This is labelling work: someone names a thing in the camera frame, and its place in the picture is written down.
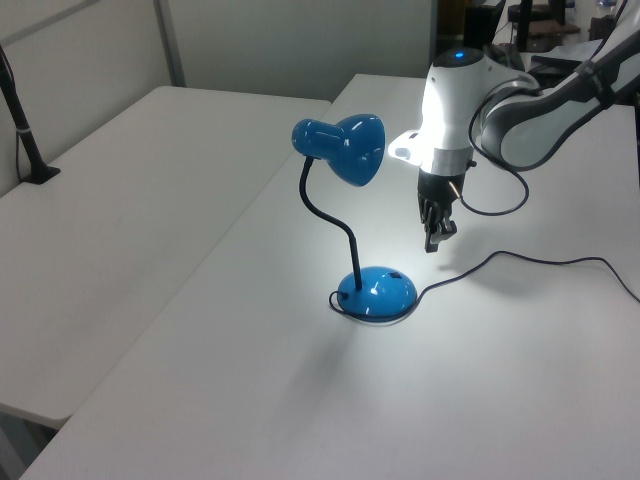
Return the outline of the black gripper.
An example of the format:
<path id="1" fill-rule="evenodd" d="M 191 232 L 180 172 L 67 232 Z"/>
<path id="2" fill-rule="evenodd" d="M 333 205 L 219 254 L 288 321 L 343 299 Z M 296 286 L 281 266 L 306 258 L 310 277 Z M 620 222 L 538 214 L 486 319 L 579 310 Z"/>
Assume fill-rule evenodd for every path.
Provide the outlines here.
<path id="1" fill-rule="evenodd" d="M 457 226 L 450 218 L 452 204 L 457 199 L 451 184 L 462 192 L 465 175 L 439 176 L 419 171 L 417 192 L 421 222 L 425 230 L 427 253 L 438 251 L 440 241 L 450 239 L 457 233 Z"/>

